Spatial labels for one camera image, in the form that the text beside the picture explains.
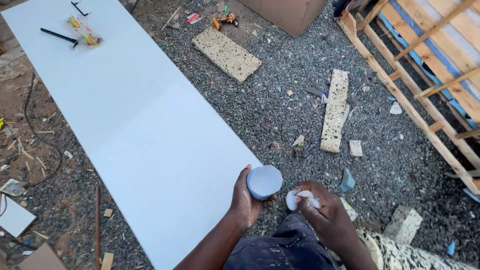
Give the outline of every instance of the person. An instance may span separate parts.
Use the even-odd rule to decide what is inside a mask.
[[[176,270],[333,270],[325,248],[335,252],[348,270],[378,270],[340,199],[315,181],[300,183],[298,187],[317,196],[320,209],[297,196],[303,215],[288,215],[272,236],[242,238],[255,225],[264,207],[272,206],[276,200],[276,195],[265,201],[252,198],[247,187],[251,168],[248,165],[240,172],[225,216]]]

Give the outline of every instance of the gravel ground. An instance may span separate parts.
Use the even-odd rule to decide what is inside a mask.
[[[182,4],[180,0],[162,4],[152,0],[153,5],[140,1],[133,14],[137,21],[259,160],[275,165],[284,175],[278,204],[262,215],[247,235],[261,235],[263,230],[266,235],[272,234],[286,216],[286,193],[301,181],[317,180],[346,198],[359,213],[355,221],[359,226],[375,229],[379,224],[379,217],[363,198],[369,199],[386,219],[400,204],[413,207],[424,218],[413,246],[447,256],[447,245],[455,241],[453,258],[478,267],[478,206],[462,193],[460,182],[442,176],[450,167],[408,115],[388,112],[392,102],[387,98],[391,95],[331,20],[331,1],[300,37],[293,38],[248,8],[228,0],[230,11],[239,15],[242,27],[235,29],[228,25],[222,32],[263,61],[242,85],[216,68],[191,44],[191,39],[205,29],[210,21],[208,18],[216,14],[214,0]],[[160,31],[179,5],[182,6],[178,19],[181,28],[167,27]],[[185,22],[185,10],[201,13],[205,18],[189,25]],[[256,30],[258,37],[249,34],[252,30]],[[359,36],[369,44],[363,33]],[[371,44],[367,47],[391,73],[393,70],[380,53],[373,50]],[[320,104],[314,109],[316,97],[304,91],[311,86],[310,79],[327,91],[334,68],[350,72],[348,103],[355,107],[343,127],[338,154],[320,150],[325,108]],[[363,86],[371,86],[371,89],[363,92]],[[399,80],[397,86],[412,100],[412,95]],[[289,97],[287,90],[292,90],[294,95]],[[433,100],[441,111],[448,112],[439,98],[433,97]],[[433,123],[419,103],[413,106],[428,123]],[[39,220],[24,235],[37,244],[43,239],[33,237],[32,230],[45,232],[50,236],[50,244],[62,252],[61,257],[70,269],[92,269],[95,258],[92,250],[95,242],[94,188],[102,182],[67,123],[61,120],[52,128],[57,131],[51,135],[52,142],[58,144],[62,152],[69,150],[74,157],[53,179],[29,189],[32,199],[28,200],[27,208],[38,215]],[[300,134],[305,136],[306,143],[297,158],[292,155],[290,146]],[[445,134],[438,134],[453,149]],[[350,155],[348,140],[351,139],[362,140],[363,157]],[[346,194],[338,187],[345,167],[357,181],[355,188]],[[4,172],[1,180],[6,180],[8,174]],[[134,269],[137,265],[152,269],[103,187],[101,209],[106,208],[114,209],[114,216],[110,220],[102,219],[101,248],[102,253],[115,253],[113,269]],[[9,263],[17,262],[22,251],[19,246],[8,249],[7,254],[13,255]]]

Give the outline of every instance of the black handle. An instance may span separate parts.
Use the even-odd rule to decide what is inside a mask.
[[[54,36],[59,37],[59,38],[63,38],[63,39],[68,40],[68,41],[70,41],[70,42],[75,42],[75,41],[77,41],[75,38],[66,37],[66,36],[57,34],[57,33],[55,33],[55,32],[52,32],[52,31],[50,31],[50,30],[46,30],[46,29],[44,29],[44,28],[40,28],[40,31],[45,32],[45,33],[49,33],[49,34],[54,35]]]

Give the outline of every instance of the wooden pallet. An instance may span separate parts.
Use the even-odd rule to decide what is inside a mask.
[[[462,5],[465,2],[472,3],[473,0],[465,0],[457,8],[464,8]],[[399,0],[399,3],[402,4],[412,4],[415,0]],[[451,11],[452,14],[458,13],[457,8]],[[465,168],[460,164],[460,162],[455,158],[455,156],[448,150],[445,144],[440,140],[440,138],[435,134],[439,130],[443,130],[445,134],[452,140],[452,142],[457,146],[457,148],[463,153],[463,155],[470,161],[470,163],[477,169],[480,170],[480,158],[472,150],[472,148],[465,142],[464,138],[475,136],[480,134],[479,130],[469,131],[461,134],[457,134],[456,130],[451,126],[451,124],[445,119],[445,117],[437,110],[434,104],[429,100],[428,96],[432,92],[437,91],[438,87],[430,87],[422,91],[415,81],[410,77],[410,75],[405,71],[403,66],[398,62],[403,56],[407,56],[407,49],[401,50],[401,53],[397,56],[394,56],[393,53],[387,48],[385,43],[379,38],[379,36],[374,32],[374,30],[369,26],[369,23],[376,17],[376,15],[382,11],[382,14],[387,17],[389,22],[395,27],[395,29],[402,35],[402,37],[411,44],[408,51],[414,49],[430,66],[433,72],[437,77],[442,81],[444,86],[440,89],[448,88],[452,95],[456,98],[458,103],[467,111],[467,113],[472,117],[472,119],[480,123],[480,104],[473,98],[473,96],[468,93],[459,83],[458,79],[454,78],[450,73],[447,74],[447,70],[440,63],[439,60],[426,48],[426,45],[423,43],[423,40],[426,38],[425,35],[431,36],[438,34],[441,30],[442,24],[448,22],[448,19],[451,19],[452,16],[445,16],[445,20],[439,21],[437,25],[431,26],[431,30],[426,30],[425,34],[421,37],[418,37],[413,30],[406,24],[403,20],[394,20],[395,18],[401,19],[401,17],[396,13],[393,7],[388,3],[387,0],[379,0],[373,9],[365,16],[365,19],[358,13],[355,15],[355,18],[349,13],[344,12],[342,14],[338,24],[350,39],[352,44],[357,48],[362,57],[367,61],[371,68],[377,72],[378,78],[383,82],[385,87],[390,91],[390,93],[397,99],[398,103],[403,107],[407,112],[413,122],[423,131],[427,136],[430,142],[435,146],[439,151],[442,157],[447,161],[452,169],[460,176],[460,179],[465,183],[465,185],[477,195],[480,195],[480,180],[473,179],[465,170]],[[381,55],[387,60],[390,66],[393,68],[394,72],[392,74],[387,74],[385,70],[379,65],[375,60],[369,50],[364,46],[362,41],[357,37],[357,31],[364,31],[365,35],[370,39],[370,41],[375,45]],[[477,67],[472,66],[470,69],[464,71],[467,76],[471,75],[471,78],[475,76],[474,73],[470,73],[472,70],[475,70]],[[427,124],[425,120],[419,115],[419,113],[412,106],[410,101],[403,95],[400,89],[395,85],[394,81],[401,79],[407,88],[413,93],[416,100],[422,104],[425,110],[431,115],[435,122],[431,125]]]

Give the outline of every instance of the cardboard box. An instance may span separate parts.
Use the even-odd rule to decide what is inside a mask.
[[[326,0],[239,0],[294,37],[322,13]]]

